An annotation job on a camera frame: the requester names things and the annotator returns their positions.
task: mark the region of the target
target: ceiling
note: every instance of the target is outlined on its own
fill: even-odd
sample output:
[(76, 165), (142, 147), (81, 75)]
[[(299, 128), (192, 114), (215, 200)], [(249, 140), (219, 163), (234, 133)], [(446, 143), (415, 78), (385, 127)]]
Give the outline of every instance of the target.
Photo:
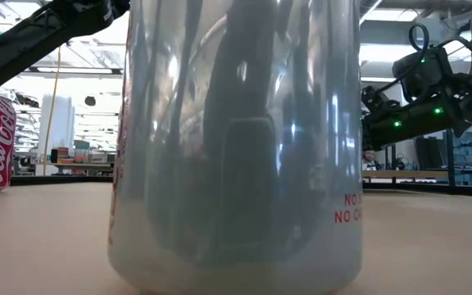
[[(0, 1), (0, 33), (36, 11), (42, 3), (45, 1)], [(365, 9), (369, 14), (361, 25), (362, 79), (371, 82), (390, 80), (392, 63), (414, 51), (406, 40), (406, 32), (417, 17), (437, 20), (438, 27), (449, 30), (450, 24), (440, 20), (440, 17), (472, 11), (472, 0), (361, 0), (361, 3), (379, 4), (376, 9)], [(127, 14), (102, 32), (72, 39), (61, 47), (59, 89), (75, 101), (78, 114), (75, 138), (88, 140), (92, 146), (103, 150), (113, 151), (116, 148), (118, 120), (114, 115), (120, 108), (120, 73), (125, 59), (128, 21)], [(470, 53), (459, 50), (460, 45), (451, 46), (448, 51), (453, 52), (450, 58), (455, 68), (469, 68)], [(34, 65), (34, 71), (26, 71), (10, 80), (0, 88), (0, 92), (7, 95), (23, 93), (37, 99), (40, 105), (43, 95), (53, 89), (56, 69), (57, 52), (52, 52)], [(95, 107), (84, 104), (87, 96), (96, 98)], [(27, 113), (20, 115), (20, 139), (16, 146), (26, 150), (37, 143), (39, 109), (19, 108)]]

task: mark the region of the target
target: yellow cable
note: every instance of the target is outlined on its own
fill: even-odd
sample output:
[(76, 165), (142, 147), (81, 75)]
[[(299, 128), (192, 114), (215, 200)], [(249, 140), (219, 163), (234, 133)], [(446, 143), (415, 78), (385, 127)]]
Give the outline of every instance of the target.
[(54, 93), (52, 94), (52, 105), (50, 106), (50, 116), (48, 116), (48, 124), (47, 124), (47, 137), (45, 138), (45, 149), (43, 151), (43, 155), (44, 155), (43, 175), (47, 174), (48, 138), (50, 137), (50, 125), (52, 123), (52, 115), (54, 114), (54, 102), (56, 102), (57, 80), (59, 79), (60, 67), (61, 67), (61, 46), (57, 49), (57, 70), (56, 70), (56, 78), (54, 79)]

